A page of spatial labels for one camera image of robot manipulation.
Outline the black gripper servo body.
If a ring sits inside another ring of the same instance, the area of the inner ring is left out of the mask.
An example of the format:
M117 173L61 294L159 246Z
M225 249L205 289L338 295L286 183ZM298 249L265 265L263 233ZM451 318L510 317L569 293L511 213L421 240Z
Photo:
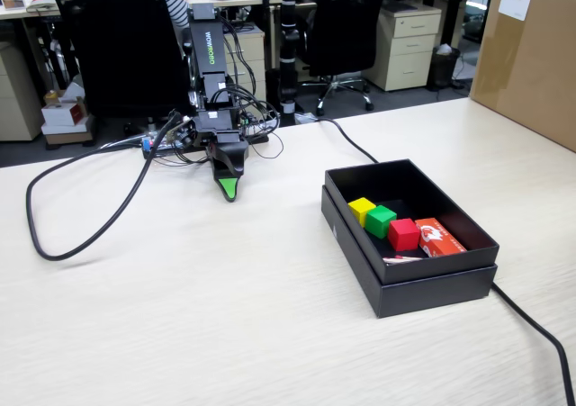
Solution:
M212 155L244 155L247 149L248 143L238 131L218 131L209 144Z

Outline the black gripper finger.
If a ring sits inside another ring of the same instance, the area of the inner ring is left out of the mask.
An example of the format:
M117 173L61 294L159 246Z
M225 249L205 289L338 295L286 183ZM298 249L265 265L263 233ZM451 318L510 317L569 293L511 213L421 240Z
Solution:
M225 142L218 144L218 160L234 176L244 174L245 160L248 158L247 142Z
M234 176L228 168L218 160L218 155L209 155L214 182L220 188L224 198L233 203L238 194L239 179L243 176Z

